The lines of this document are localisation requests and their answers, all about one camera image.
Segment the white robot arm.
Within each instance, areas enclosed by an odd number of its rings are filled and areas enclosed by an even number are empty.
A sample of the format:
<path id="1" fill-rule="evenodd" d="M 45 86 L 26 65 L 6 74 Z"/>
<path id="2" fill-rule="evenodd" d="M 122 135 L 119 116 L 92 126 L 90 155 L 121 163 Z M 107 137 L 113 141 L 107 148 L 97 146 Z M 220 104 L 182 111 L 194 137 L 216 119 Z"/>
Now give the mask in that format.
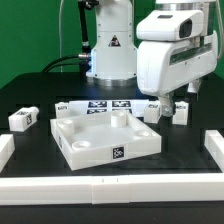
<path id="1" fill-rule="evenodd" d="M 198 88 L 222 55 L 219 0 L 155 0 L 155 9 L 133 21 L 134 0 L 78 0 L 96 13 L 97 42 L 87 54 L 87 80 L 105 86 L 136 81 L 156 96 L 161 114 L 175 114 L 173 91 Z"/>

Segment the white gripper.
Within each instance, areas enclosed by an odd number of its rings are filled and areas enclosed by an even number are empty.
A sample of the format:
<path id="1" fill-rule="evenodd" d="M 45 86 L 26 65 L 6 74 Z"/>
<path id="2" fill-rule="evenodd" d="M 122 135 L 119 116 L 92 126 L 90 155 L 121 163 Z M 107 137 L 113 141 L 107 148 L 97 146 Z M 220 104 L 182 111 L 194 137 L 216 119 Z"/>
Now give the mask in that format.
<path id="1" fill-rule="evenodd" d="M 173 94 L 169 92 L 189 83 L 187 92 L 198 93 L 201 86 L 199 78 L 216 68 L 216 32 L 206 36 L 201 47 L 191 48 L 190 45 L 189 39 L 178 42 L 143 41 L 138 48 L 138 87 L 143 94 L 161 96 L 161 114 L 165 117 L 175 113 Z"/>

